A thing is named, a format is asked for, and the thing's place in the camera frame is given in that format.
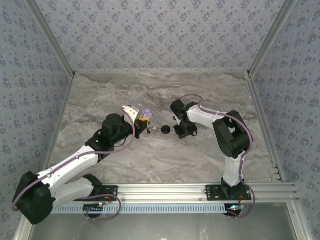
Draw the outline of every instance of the cable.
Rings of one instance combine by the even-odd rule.
[[[107,192],[107,191],[105,191],[105,192],[103,192],[103,194],[110,194],[109,192]],[[109,200],[109,203],[111,203],[111,199],[110,199],[110,197],[108,196],[108,200]]]
[[[92,221],[107,221],[107,220],[111,220],[111,219],[114,219],[115,217],[117,217],[121,211],[121,201],[120,199],[116,196],[116,195],[113,195],[113,194],[101,194],[101,195],[96,195],[96,196],[87,196],[87,197],[82,197],[82,198],[79,198],[78,200],[90,200],[90,199],[96,199],[96,198],[101,198],[101,197],[112,197],[114,199],[116,199],[118,202],[119,202],[119,209],[118,211],[110,216],[110,217],[105,217],[105,218],[91,218],[89,217],[89,212],[90,210],[93,208],[93,207],[89,207],[88,210],[85,212],[85,216],[87,217],[88,220],[92,220]]]
[[[60,166],[58,166],[57,168],[55,168],[54,170],[52,170],[51,172],[49,172],[47,175],[39,178],[38,180],[34,181],[33,183],[31,183],[30,185],[28,185],[25,189],[23,189],[19,195],[16,197],[16,199],[13,201],[12,204],[12,210],[13,211],[19,211],[19,209],[16,208],[17,202],[20,200],[20,198],[29,190],[31,189],[34,185],[40,183],[41,181],[43,181],[44,179],[48,178],[48,176],[53,175],[55,172],[59,171],[60,169],[62,169],[63,167],[65,167],[66,165],[68,165],[69,163],[71,163],[72,161],[81,158],[83,156],[89,155],[89,154],[116,154],[116,153],[120,153],[123,150],[127,149],[134,141],[135,139],[135,135],[136,135],[136,128],[135,128],[135,123],[134,121],[131,119],[131,117],[129,116],[128,113],[124,112],[124,114],[128,117],[128,119],[130,120],[131,126],[132,126],[132,139],[131,141],[123,148],[119,149],[119,150],[114,150],[114,151],[88,151],[88,152],[84,152],[81,153],[73,158],[71,158],[70,160],[66,161],[64,164],[61,164]]]
[[[247,203],[248,203],[246,197],[245,197],[243,194],[239,194],[239,197],[240,197],[241,199],[244,199],[244,200],[245,200],[245,205],[244,205],[244,207],[246,207],[246,206],[247,206]]]
[[[227,117],[227,118],[229,118],[229,119],[232,119],[232,120],[236,121],[241,127],[243,127],[243,129],[245,130],[246,134],[247,134],[248,137],[249,137],[249,142],[250,142],[249,148],[248,148],[248,150],[245,151],[245,153],[241,156],[241,159],[240,159],[240,167],[239,167],[239,173],[238,173],[238,174],[239,174],[239,180],[240,180],[240,182],[241,182],[244,186],[246,186],[247,188],[249,188],[250,191],[252,192],[253,204],[252,204],[252,207],[250,208],[250,210],[249,210],[246,214],[244,214],[244,215],[242,215],[242,216],[238,216],[238,215],[236,215],[235,213],[233,213],[232,211],[227,211],[228,213],[234,215],[234,216],[237,217],[238,219],[243,219],[243,218],[247,217],[249,214],[252,213],[252,211],[253,211],[253,209],[254,209],[254,207],[255,207],[255,204],[256,204],[256,195],[255,195],[254,190],[252,189],[251,186],[249,186],[248,184],[246,184],[246,183],[244,182],[244,180],[242,179],[242,168],[243,168],[243,165],[244,165],[244,158],[245,158],[245,156],[251,151],[252,146],[253,146],[252,135],[251,135],[249,129],[247,128],[247,126],[246,126],[243,122],[241,122],[239,119],[235,118],[234,116],[228,115],[228,114],[226,114],[226,113],[211,111],[211,110],[209,110],[209,109],[203,108],[203,107],[201,106],[201,102],[203,101],[203,98],[202,98],[200,95],[198,95],[198,94],[186,94],[186,95],[183,95],[182,97],[180,97],[179,99],[182,99],[182,98],[185,98],[185,97],[188,97],[188,96],[195,96],[195,97],[200,98],[200,101],[199,101],[199,103],[198,103],[198,106],[199,106],[199,109],[200,109],[201,111],[203,111],[203,112],[205,112],[205,113],[207,113],[207,114],[215,114],[215,115],[219,115],[219,116],[222,116],[222,117]]]
[[[114,147],[115,147],[115,148],[120,148],[120,147],[122,147],[123,145],[125,145],[126,141],[127,141],[127,138],[124,139],[124,142],[123,142],[121,145],[119,145],[119,146],[114,146]]]

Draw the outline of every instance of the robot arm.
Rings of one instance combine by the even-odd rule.
[[[225,155],[225,172],[222,185],[227,184],[226,188],[232,188],[240,184],[241,157],[250,146],[249,136],[243,127],[236,121],[218,114],[218,112],[217,114],[211,114],[201,110],[196,102],[185,105],[181,100],[176,100],[171,104],[170,109],[177,118],[178,125],[174,126],[174,130],[180,139],[190,135],[195,136],[198,133],[196,124],[201,124],[215,131],[219,147]],[[227,114],[244,124],[237,111],[233,110]]]
[[[102,161],[109,155],[104,152],[114,151],[116,143],[133,134],[133,126],[129,123],[131,121],[128,117],[134,123],[134,137],[140,138],[140,134],[148,127],[148,119],[137,119],[139,110],[135,107],[123,106],[122,109],[127,113],[126,116],[109,114],[103,121],[102,128],[75,154],[47,170],[37,174],[29,171],[22,176],[13,202],[25,191],[15,206],[32,224],[43,221],[53,208],[79,198],[101,194],[102,183],[91,174],[76,182],[65,183]]]

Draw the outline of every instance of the yellow object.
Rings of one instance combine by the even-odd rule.
[[[149,127],[150,124],[150,117],[143,117],[142,115],[140,116],[140,118],[138,120],[141,121],[148,121],[147,126]]]

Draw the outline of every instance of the gray marble floor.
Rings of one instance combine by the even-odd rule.
[[[272,163],[243,73],[80,73],[76,74],[50,165],[76,152],[101,128],[108,114],[122,115],[122,105],[153,113],[151,134],[123,152],[110,155],[76,178],[92,173],[103,183],[220,182],[225,170],[213,130],[199,126],[198,136],[180,140],[171,103],[185,94],[203,97],[202,105],[221,112],[237,110],[252,132],[253,149],[243,174],[249,182],[273,180]],[[185,103],[197,99],[186,98]],[[161,133],[169,125],[171,132]]]

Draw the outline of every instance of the patterned wallpaper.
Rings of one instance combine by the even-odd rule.
[[[11,240],[14,193],[44,163],[69,79],[23,0],[1,0],[0,22],[0,239]]]
[[[246,70],[283,0],[36,0],[74,71]]]
[[[287,180],[320,239],[320,2],[298,0],[255,75]]]

